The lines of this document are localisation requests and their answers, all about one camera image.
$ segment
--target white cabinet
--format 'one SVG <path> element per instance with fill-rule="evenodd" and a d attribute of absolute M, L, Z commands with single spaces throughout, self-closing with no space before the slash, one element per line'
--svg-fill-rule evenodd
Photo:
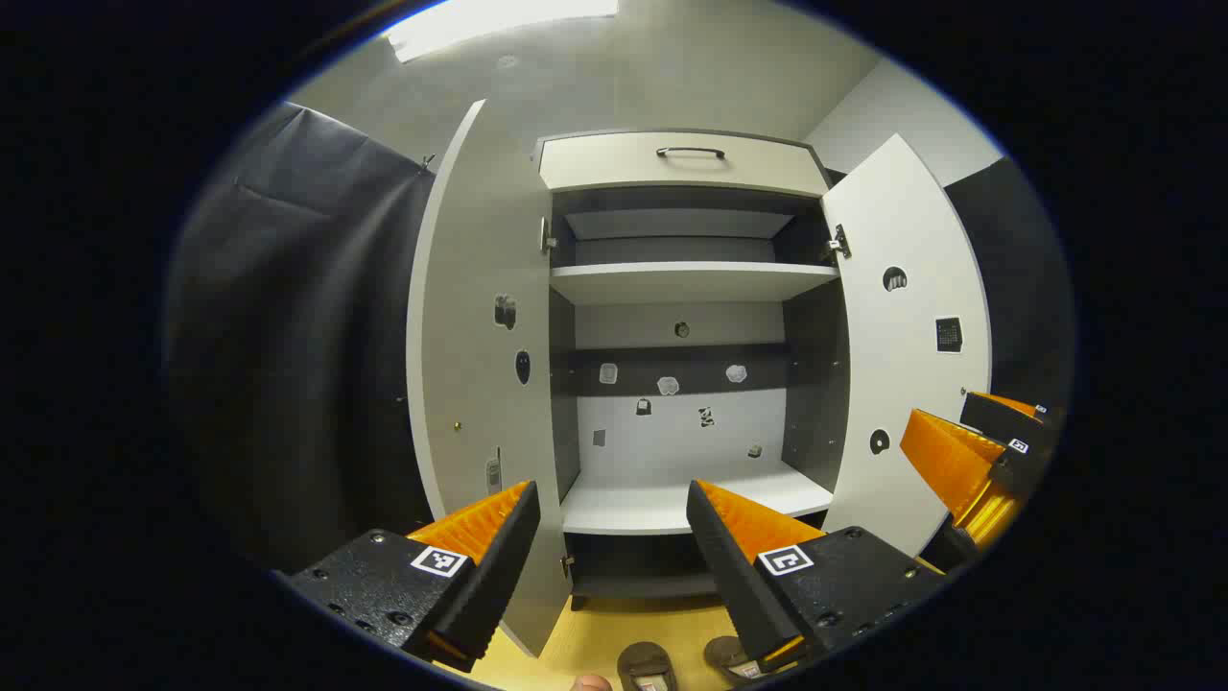
<path fill-rule="evenodd" d="M 705 185 L 820 196 L 828 190 L 809 146 L 701 130 L 623 131 L 545 139 L 540 173 L 551 190 Z"/>
<path fill-rule="evenodd" d="M 505 632 L 538 654 L 569 593 L 624 576 L 643 593 L 711 588 L 678 566 L 695 558 L 694 477 L 803 519 L 830 507 L 825 528 L 917 554 L 944 509 L 896 449 L 906 412 L 958 416 L 990 361 L 971 248 L 907 145 L 829 189 L 804 144 L 600 133 L 529 157 L 507 117 L 474 103 L 443 156 L 405 351 L 435 518 L 538 484 Z M 850 254 L 820 258 L 837 225 Z"/>

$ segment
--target drawer handle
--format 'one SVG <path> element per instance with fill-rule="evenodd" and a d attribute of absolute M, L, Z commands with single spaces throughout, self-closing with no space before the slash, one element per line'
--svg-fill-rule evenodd
<path fill-rule="evenodd" d="M 717 158 L 725 157 L 725 151 L 721 151 L 720 149 L 704 149 L 701 146 L 662 146 L 661 149 L 657 149 L 657 155 L 664 158 L 666 153 L 670 151 L 707 151 L 709 153 L 716 153 Z"/>

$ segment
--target wooden floor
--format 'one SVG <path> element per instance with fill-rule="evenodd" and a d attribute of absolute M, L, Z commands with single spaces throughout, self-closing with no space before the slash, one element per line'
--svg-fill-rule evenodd
<path fill-rule="evenodd" d="M 726 691 L 728 681 L 704 662 L 704 646 L 717 636 L 734 631 L 716 598 L 589 600 L 578 612 L 569 603 L 540 658 L 526 655 L 496 630 L 486 657 L 462 676 L 507 691 L 567 691 L 576 676 L 599 674 L 620 691 L 619 653 L 631 643 L 652 641 L 669 654 L 682 691 Z"/>

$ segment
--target gray curtain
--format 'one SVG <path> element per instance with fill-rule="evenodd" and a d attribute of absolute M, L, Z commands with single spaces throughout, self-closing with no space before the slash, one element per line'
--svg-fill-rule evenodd
<path fill-rule="evenodd" d="M 430 522 L 405 409 L 409 275 L 433 174 L 284 103 L 206 184 L 172 261 L 165 368 L 201 497 L 300 571 Z"/>

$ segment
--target slipper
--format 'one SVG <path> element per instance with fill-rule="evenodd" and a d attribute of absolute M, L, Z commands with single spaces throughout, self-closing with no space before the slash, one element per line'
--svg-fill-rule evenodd
<path fill-rule="evenodd" d="M 674 665 L 666 649 L 656 643 L 631 643 L 618 657 L 623 691 L 680 691 Z"/>
<path fill-rule="evenodd" d="M 759 663 L 747 657 L 742 641 L 733 636 L 713 638 L 704 646 L 704 660 L 715 666 L 721 676 L 734 686 L 745 686 L 763 676 Z"/>

